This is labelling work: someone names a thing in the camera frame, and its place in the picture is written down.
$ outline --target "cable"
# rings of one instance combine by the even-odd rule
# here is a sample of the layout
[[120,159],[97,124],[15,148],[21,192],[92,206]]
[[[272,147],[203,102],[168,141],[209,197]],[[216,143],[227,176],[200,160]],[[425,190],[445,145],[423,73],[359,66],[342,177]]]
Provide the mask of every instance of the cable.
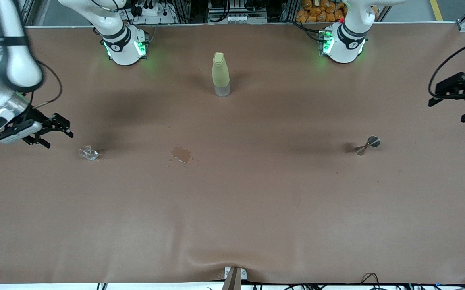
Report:
[[295,21],[293,21],[293,20],[283,20],[283,21],[281,21],[281,22],[288,22],[288,23],[291,23],[291,24],[297,26],[299,29],[302,29],[302,30],[305,30],[305,31],[314,32],[314,33],[318,33],[318,32],[319,32],[318,29],[306,28],[306,27],[304,27],[304,25],[303,25],[302,23],[299,25],[297,22],[295,22]]
[[191,20],[191,18],[187,18],[187,17],[184,17],[182,15],[179,14],[179,12],[177,10],[175,10],[174,8],[172,8],[171,5],[168,5],[168,7],[170,8],[170,11],[174,12],[177,16],[179,16],[180,18],[184,19],[184,22],[187,23],[186,20]]
[[302,24],[302,22],[299,22],[300,25],[299,25],[297,22],[292,21],[292,20],[284,20],[284,21],[282,21],[282,22],[290,22],[291,24],[297,26],[299,29],[302,29],[302,30],[304,31],[304,33],[306,33],[306,35],[308,35],[308,37],[311,38],[312,40],[315,40],[315,41],[317,41],[317,42],[324,42],[323,40],[319,40],[319,39],[313,37],[313,35],[310,34],[310,32],[319,33],[318,30],[306,28],[306,27],[304,27],[304,25]]
[[154,33],[152,33],[152,37],[148,40],[148,44],[151,44],[152,41],[154,40],[154,36],[156,35],[156,31],[157,31],[157,26],[159,26],[159,23],[156,24],[156,27],[154,28]]
[[98,283],[96,284],[96,290],[100,290],[100,284],[102,284],[102,290],[107,289],[107,283]]
[[320,42],[320,40],[318,40],[317,38],[315,38],[311,34],[309,34],[309,32],[306,29],[304,29],[304,32],[306,33],[306,35],[308,35],[309,38],[311,38],[311,39],[313,39],[313,40],[315,40],[317,42]]
[[[453,57],[455,57],[455,55],[459,54],[460,52],[462,52],[463,50],[465,50],[465,46],[460,48],[459,50],[455,51],[452,55],[450,55],[449,57],[446,58],[446,60],[444,60],[440,66],[438,66],[438,68],[435,70],[435,72],[433,73],[433,75],[431,76],[431,79],[430,79],[430,82],[428,83],[428,93],[431,94],[431,96],[433,97],[436,97],[437,99],[447,99],[446,97],[444,96],[440,96],[440,95],[437,95],[437,94],[434,94],[432,91],[431,91],[431,84],[433,84],[433,79],[435,78],[435,76],[437,75],[437,73],[440,71],[440,69],[445,65],[447,64],[448,61],[450,61]],[[457,97],[465,97],[465,94],[458,94]]]
[[127,10],[125,8],[122,8],[123,11],[125,11],[125,16],[127,16],[127,21],[129,22],[129,24],[131,24],[131,19],[129,18],[129,13],[127,12]]
[[367,279],[369,279],[370,277],[374,277],[374,279],[376,279],[376,283],[380,284],[380,281],[378,279],[378,275],[376,275],[376,273],[367,273],[363,276],[363,279],[361,280],[360,284],[363,284],[363,282],[367,281]]
[[230,10],[231,10],[231,4],[229,2],[230,0],[224,0],[224,12],[222,13],[222,16],[220,16],[220,18],[218,18],[217,20],[212,20],[212,19],[209,19],[208,17],[206,17],[202,11],[201,11],[201,0],[199,0],[198,4],[199,4],[199,13],[202,15],[202,17],[204,18],[204,20],[207,20],[208,22],[221,22],[222,20],[225,20],[225,18],[227,18],[229,16],[229,13],[230,13]]
[[54,70],[52,70],[52,68],[50,68],[50,66],[47,66],[46,64],[44,64],[44,62],[40,61],[40,60],[36,60],[38,64],[40,64],[41,66],[44,66],[45,68],[47,68],[50,72],[52,72],[52,74],[54,74],[54,77],[57,79],[57,82],[59,83],[59,94],[57,94],[57,97],[54,97],[53,99],[51,99],[50,101],[44,101],[43,103],[37,105],[37,106],[34,106],[33,108],[34,109],[37,109],[39,107],[42,107],[44,105],[47,105],[47,104],[50,104],[52,102],[55,102],[57,101],[57,99],[59,99],[59,97],[61,97],[62,95],[62,82],[61,82],[61,79],[59,78],[59,76],[57,75],[57,73],[54,72]]

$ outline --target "yellow floor line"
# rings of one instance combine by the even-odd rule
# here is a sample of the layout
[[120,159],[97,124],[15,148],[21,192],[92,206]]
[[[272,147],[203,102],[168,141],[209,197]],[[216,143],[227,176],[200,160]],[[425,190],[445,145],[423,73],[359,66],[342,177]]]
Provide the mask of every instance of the yellow floor line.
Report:
[[437,21],[444,20],[442,18],[442,14],[440,13],[440,8],[438,7],[437,0],[430,0],[431,8],[433,9],[433,14],[435,15],[435,19]]

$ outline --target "frosted plastic bottle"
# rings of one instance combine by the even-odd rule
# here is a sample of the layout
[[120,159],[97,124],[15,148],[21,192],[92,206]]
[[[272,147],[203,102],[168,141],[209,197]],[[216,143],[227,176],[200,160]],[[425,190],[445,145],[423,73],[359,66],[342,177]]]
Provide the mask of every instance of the frosted plastic bottle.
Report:
[[214,53],[212,74],[214,92],[218,97],[227,97],[231,93],[231,83],[225,55],[221,52]]

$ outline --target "liquid spill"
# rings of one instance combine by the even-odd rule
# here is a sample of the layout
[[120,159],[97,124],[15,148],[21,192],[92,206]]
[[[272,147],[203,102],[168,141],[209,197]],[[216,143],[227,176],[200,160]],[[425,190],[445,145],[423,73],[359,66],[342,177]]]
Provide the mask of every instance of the liquid spill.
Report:
[[191,152],[188,149],[184,149],[181,145],[177,145],[172,150],[172,156],[179,159],[182,163],[188,163],[191,158]]

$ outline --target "robot logo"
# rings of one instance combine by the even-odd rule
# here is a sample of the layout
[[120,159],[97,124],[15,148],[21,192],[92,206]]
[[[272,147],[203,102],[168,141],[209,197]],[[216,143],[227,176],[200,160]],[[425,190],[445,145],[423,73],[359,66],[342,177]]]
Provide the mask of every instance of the robot logo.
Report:
[[111,49],[115,52],[119,52],[120,50],[122,50],[122,48],[120,46],[117,46],[116,44],[112,44]]

